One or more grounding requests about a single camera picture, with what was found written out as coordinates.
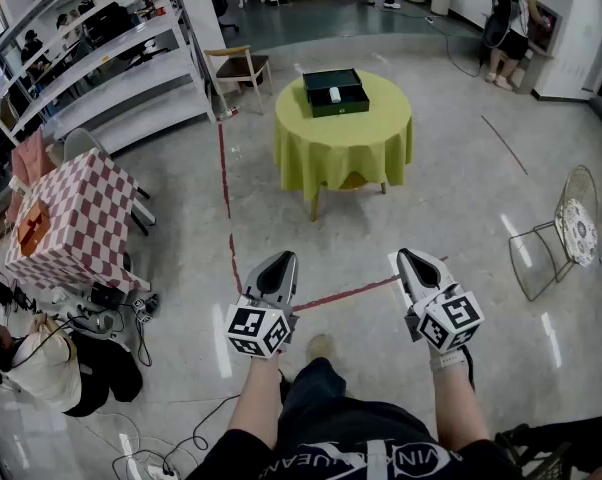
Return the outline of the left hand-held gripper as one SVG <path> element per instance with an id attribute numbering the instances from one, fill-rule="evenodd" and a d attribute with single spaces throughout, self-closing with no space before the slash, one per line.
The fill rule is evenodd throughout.
<path id="1" fill-rule="evenodd" d="M 258 264 L 248 275 L 244 291 L 229 306 L 224 334 L 238 354 L 269 359 L 291 342 L 298 317 L 291 301 L 296 294 L 298 260 L 285 250 Z"/>

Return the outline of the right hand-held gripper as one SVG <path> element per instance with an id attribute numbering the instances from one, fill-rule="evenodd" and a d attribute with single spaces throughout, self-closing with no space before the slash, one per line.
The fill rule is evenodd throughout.
<path id="1" fill-rule="evenodd" d="M 412 339 L 425 339 L 440 354 L 466 345 L 484 322 L 473 292 L 453 283 L 445 263 L 423 251 L 400 249 L 388 260 L 411 306 L 406 322 Z"/>

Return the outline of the dark green tray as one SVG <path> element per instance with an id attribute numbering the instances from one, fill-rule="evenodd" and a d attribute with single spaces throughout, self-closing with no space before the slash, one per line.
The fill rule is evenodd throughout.
<path id="1" fill-rule="evenodd" d="M 314 118 L 369 110 L 370 100 L 363 89 L 361 78 L 353 68 L 306 73 L 302 77 L 306 98 Z M 342 97 L 340 103 L 331 103 L 330 87 L 339 88 Z"/>

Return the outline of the person's right forearm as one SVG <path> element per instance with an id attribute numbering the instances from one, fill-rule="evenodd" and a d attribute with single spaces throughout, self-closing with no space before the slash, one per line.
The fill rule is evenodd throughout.
<path id="1" fill-rule="evenodd" d="M 489 440 L 486 420 L 469 381 L 468 367 L 452 366 L 433 374 L 438 441 L 455 452 Z"/>

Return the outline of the orange box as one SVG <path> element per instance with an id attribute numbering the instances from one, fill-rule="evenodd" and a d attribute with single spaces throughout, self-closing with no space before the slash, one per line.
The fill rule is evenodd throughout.
<path id="1" fill-rule="evenodd" d="M 47 205 L 37 199 L 17 228 L 17 241 L 23 256 L 31 256 L 50 229 Z"/>

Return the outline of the person's beige shoe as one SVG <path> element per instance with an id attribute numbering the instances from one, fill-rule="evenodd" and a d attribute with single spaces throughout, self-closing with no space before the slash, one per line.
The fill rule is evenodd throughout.
<path id="1" fill-rule="evenodd" d="M 308 364 L 321 364 L 332 367 L 335 354 L 334 341 L 330 335 L 318 334 L 310 339 L 306 348 Z"/>

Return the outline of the white wristband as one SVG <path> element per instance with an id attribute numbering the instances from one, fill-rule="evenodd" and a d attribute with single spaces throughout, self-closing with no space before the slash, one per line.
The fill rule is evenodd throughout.
<path id="1" fill-rule="evenodd" d="M 460 349 L 455 349 L 444 354 L 439 354 L 437 351 L 431 350 L 430 370 L 433 374 L 457 365 L 467 365 L 466 355 Z"/>

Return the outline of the round wooden table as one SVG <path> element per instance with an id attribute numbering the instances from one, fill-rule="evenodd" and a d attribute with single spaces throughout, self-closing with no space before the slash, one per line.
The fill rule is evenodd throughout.
<path id="1" fill-rule="evenodd" d="M 357 171 L 353 171 L 350 174 L 347 175 L 347 177 L 344 179 L 344 181 L 339 185 L 338 188 L 336 188 L 336 191 L 341 191 L 341 192 L 349 192 L 349 191 L 356 191 L 359 190 L 363 187 L 365 187 L 366 185 L 372 184 L 372 181 L 368 180 L 367 178 L 365 178 L 362 174 L 360 174 Z M 383 174 L 382 179 L 379 182 L 380 185 L 380 190 L 382 194 L 386 194 L 387 193 L 387 175 Z M 318 210 L 319 210 L 319 200 L 320 200 L 320 194 L 321 194 L 321 189 L 323 187 L 328 187 L 328 182 L 327 181 L 321 181 L 318 185 L 318 188 L 311 200 L 311 206 L 310 206 L 310 220 L 312 222 L 315 222 L 317 220 L 318 217 Z"/>

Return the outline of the person's dark trouser leg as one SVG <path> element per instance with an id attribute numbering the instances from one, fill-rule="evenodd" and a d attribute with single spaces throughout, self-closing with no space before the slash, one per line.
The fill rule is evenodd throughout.
<path id="1" fill-rule="evenodd" d="M 346 382 L 325 358 L 312 360 L 296 376 L 279 417 L 277 446 L 371 440 L 431 442 L 427 427 L 404 409 L 346 395 Z"/>

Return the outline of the patterned seat cushion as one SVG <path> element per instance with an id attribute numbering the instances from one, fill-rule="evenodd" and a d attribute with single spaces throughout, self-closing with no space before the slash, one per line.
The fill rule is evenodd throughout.
<path id="1" fill-rule="evenodd" d="M 575 198 L 568 199 L 559 204 L 554 222 L 567 257 L 577 265 L 588 267 L 595 259 L 598 235 L 585 207 Z"/>

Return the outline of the person's black printed t-shirt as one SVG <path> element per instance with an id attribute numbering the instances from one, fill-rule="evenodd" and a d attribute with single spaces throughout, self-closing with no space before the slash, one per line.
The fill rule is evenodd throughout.
<path id="1" fill-rule="evenodd" d="M 269 449 L 229 430 L 187 480 L 525 480 L 490 440 L 458 451 L 384 402 L 340 397 L 307 409 Z"/>

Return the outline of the red checkered covered table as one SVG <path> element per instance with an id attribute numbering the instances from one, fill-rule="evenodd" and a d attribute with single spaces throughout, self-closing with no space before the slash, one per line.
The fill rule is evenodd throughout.
<path id="1" fill-rule="evenodd" d="M 21 202 L 16 223 L 38 200 L 49 211 L 50 228 L 25 256 L 13 231 L 5 266 L 20 281 L 41 289 L 95 282 L 148 292 L 151 284 L 124 268 L 128 225 L 138 183 L 93 148 L 42 177 Z"/>

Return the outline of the wooden chair with dark seat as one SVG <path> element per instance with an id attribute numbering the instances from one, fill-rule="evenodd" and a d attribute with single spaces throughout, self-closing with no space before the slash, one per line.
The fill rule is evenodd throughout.
<path id="1" fill-rule="evenodd" d="M 223 110 L 228 109 L 229 106 L 220 84 L 233 83 L 240 86 L 241 83 L 250 82 L 256 94 L 260 112 L 262 115 L 265 114 L 257 78 L 260 75 L 266 75 L 270 94 L 273 95 L 272 74 L 267 55 L 253 55 L 249 45 L 205 50 L 204 55 L 212 85 L 220 99 Z"/>

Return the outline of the white metal shelf rack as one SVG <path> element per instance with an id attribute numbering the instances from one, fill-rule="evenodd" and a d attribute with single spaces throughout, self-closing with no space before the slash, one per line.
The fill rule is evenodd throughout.
<path id="1" fill-rule="evenodd" d="M 134 27 L 98 48 L 83 23 L 111 2 Z M 211 0 L 34 0 L 0 35 L 0 132 L 13 144 L 40 127 L 62 140 L 89 129 L 110 153 L 199 115 L 211 117 L 206 66 L 187 6 L 213 18 Z M 62 13 L 70 23 L 58 30 Z M 42 48 L 25 64 L 25 34 Z M 40 56 L 43 71 L 29 66 Z"/>

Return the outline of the gray kiosk stand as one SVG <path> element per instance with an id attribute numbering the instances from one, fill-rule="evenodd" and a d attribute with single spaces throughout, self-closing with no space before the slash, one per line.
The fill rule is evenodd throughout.
<path id="1" fill-rule="evenodd" d="M 509 78 L 517 94 L 530 94 L 545 65 L 554 58 L 553 50 L 562 24 L 562 16 L 541 2 L 537 3 L 537 9 L 547 28 L 533 20 L 529 21 L 528 51 Z"/>

